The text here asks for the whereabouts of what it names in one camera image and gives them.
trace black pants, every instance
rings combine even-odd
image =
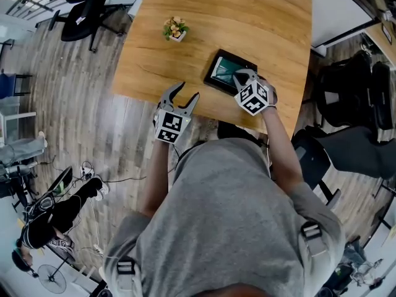
[[[261,143],[259,140],[257,140],[254,136],[249,134],[247,131],[244,129],[241,129],[240,127],[235,126],[234,124],[219,121],[218,122],[218,128],[217,128],[217,137],[219,139],[228,139],[230,137],[239,137],[240,139],[246,139],[249,140],[255,144],[257,144],[259,147],[261,147]],[[179,157],[178,162],[187,154],[191,149],[194,147],[201,145],[205,143],[205,141],[198,141],[197,143],[194,144],[194,146],[190,147],[189,149],[185,150]]]
[[[79,215],[87,199],[95,197],[99,188],[101,188],[101,181],[98,178],[93,178],[68,200],[58,202],[52,211],[52,226],[61,233],[70,230],[73,227],[74,219]]]

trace gray cloth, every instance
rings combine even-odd
[[[4,166],[11,166],[15,161],[27,160],[44,152],[45,139],[20,139],[0,148],[0,160]]]
[[[128,242],[144,296],[192,296],[244,283],[272,296],[299,297],[298,235],[307,218],[337,243],[336,265],[345,244],[341,224],[306,183],[289,198],[269,178],[257,145],[210,141],[180,161],[151,221],[132,212],[122,222],[105,254],[105,276],[111,278],[111,257]]]

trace white shoe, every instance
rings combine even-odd
[[[44,148],[47,148],[48,142],[47,142],[47,140],[45,139],[45,134],[44,134],[44,132],[43,132],[43,131],[40,131],[40,132],[38,133],[38,136],[44,137]]]
[[[97,189],[97,193],[98,193],[98,194],[94,197],[95,200],[101,201],[101,200],[103,199],[103,196],[104,196],[104,195],[107,195],[107,194],[109,193],[109,186],[107,186],[107,185],[101,180],[101,178],[100,178],[99,175],[95,175],[95,176],[92,177],[91,179],[93,179],[93,178],[98,178],[98,179],[100,179],[100,181],[101,181],[101,188],[100,188],[100,189]]]

